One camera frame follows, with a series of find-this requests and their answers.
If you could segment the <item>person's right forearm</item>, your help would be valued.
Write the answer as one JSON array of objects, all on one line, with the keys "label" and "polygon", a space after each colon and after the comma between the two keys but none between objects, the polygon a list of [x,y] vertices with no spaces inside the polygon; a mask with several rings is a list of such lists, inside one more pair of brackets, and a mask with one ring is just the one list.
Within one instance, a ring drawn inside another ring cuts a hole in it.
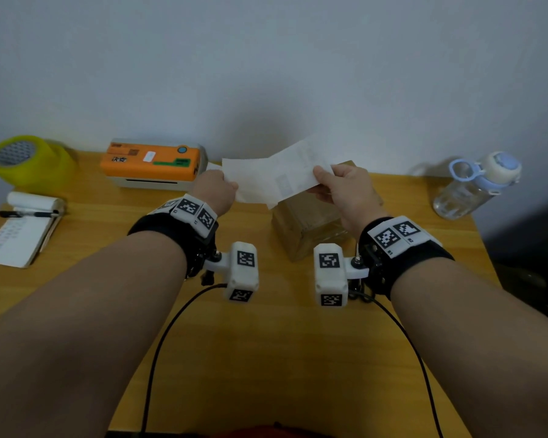
[{"label": "person's right forearm", "polygon": [[548,317],[457,262],[404,272],[391,301],[473,438],[548,438]]}]

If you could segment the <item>person's left forearm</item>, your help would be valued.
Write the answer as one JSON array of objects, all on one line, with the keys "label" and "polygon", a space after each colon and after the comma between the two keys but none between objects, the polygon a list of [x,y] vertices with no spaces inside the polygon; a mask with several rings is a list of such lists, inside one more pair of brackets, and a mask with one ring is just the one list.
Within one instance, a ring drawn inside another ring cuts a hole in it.
[{"label": "person's left forearm", "polygon": [[0,438],[104,437],[184,281],[180,246],[127,236],[0,316]]}]

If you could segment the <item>white paper shipping label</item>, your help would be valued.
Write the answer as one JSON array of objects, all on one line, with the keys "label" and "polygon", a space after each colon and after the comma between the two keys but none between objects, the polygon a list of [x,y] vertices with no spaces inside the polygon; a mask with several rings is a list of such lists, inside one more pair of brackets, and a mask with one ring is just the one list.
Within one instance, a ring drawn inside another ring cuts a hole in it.
[{"label": "white paper shipping label", "polygon": [[261,159],[223,159],[221,169],[228,182],[238,184],[235,201],[265,204],[269,208],[318,184],[316,166],[332,173],[322,145],[313,137]]}]

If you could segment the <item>person's left hand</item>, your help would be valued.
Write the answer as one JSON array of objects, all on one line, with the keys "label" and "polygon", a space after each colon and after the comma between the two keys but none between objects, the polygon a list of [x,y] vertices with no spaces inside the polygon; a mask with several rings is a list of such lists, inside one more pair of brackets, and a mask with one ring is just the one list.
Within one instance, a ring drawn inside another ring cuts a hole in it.
[{"label": "person's left hand", "polygon": [[225,179],[220,170],[207,170],[194,181],[189,195],[206,203],[218,217],[232,207],[238,190],[236,182]]}]

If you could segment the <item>yellow packing tape roll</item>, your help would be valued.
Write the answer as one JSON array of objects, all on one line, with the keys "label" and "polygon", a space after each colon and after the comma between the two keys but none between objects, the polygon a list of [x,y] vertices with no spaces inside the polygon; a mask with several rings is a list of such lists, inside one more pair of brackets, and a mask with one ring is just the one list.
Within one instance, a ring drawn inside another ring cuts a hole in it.
[{"label": "yellow packing tape roll", "polygon": [[54,194],[73,179],[77,168],[63,143],[32,135],[0,142],[0,178],[22,191]]}]

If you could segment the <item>orange and white label printer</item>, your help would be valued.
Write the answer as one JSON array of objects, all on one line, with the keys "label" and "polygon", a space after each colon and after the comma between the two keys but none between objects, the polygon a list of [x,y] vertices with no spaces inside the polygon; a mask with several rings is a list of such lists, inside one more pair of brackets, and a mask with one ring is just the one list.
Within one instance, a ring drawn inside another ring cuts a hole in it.
[{"label": "orange and white label printer", "polygon": [[208,162],[201,145],[117,138],[102,155],[100,168],[119,187],[190,191]]}]

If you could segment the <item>clear water bottle blue lid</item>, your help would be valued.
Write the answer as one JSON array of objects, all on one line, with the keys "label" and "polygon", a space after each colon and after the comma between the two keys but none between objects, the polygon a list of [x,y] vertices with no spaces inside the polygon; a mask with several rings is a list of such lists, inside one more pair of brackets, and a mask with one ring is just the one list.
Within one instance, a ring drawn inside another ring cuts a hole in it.
[{"label": "clear water bottle blue lid", "polygon": [[455,159],[448,165],[451,182],[434,199],[434,211],[446,220],[457,220],[499,196],[519,182],[521,162],[503,151],[478,161]]}]

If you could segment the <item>person's right hand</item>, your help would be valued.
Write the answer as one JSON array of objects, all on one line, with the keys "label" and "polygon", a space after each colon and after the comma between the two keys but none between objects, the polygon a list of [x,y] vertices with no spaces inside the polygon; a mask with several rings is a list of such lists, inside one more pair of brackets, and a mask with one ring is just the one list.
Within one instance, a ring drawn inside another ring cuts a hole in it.
[{"label": "person's right hand", "polygon": [[327,204],[334,205],[341,217],[343,228],[355,239],[373,221],[389,217],[380,195],[375,191],[366,169],[342,166],[343,178],[337,183],[318,183],[309,193]]}]

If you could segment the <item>white notepad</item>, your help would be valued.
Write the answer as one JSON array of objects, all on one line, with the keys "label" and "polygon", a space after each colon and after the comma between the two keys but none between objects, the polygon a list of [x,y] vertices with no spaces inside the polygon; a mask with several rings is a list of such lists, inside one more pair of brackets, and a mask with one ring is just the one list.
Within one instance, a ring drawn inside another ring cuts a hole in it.
[{"label": "white notepad", "polygon": [[0,265],[28,268],[48,243],[66,212],[62,198],[12,191],[7,196],[11,211],[58,212],[58,218],[2,218],[0,228]]}]

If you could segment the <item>brown cardboard box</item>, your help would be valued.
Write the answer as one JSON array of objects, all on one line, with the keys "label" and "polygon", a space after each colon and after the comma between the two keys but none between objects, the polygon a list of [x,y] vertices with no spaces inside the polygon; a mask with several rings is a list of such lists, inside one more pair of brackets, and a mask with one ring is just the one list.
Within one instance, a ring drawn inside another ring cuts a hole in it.
[{"label": "brown cardboard box", "polygon": [[306,191],[278,203],[272,210],[272,225],[291,262],[311,256],[320,243],[343,245],[353,239],[336,207]]}]

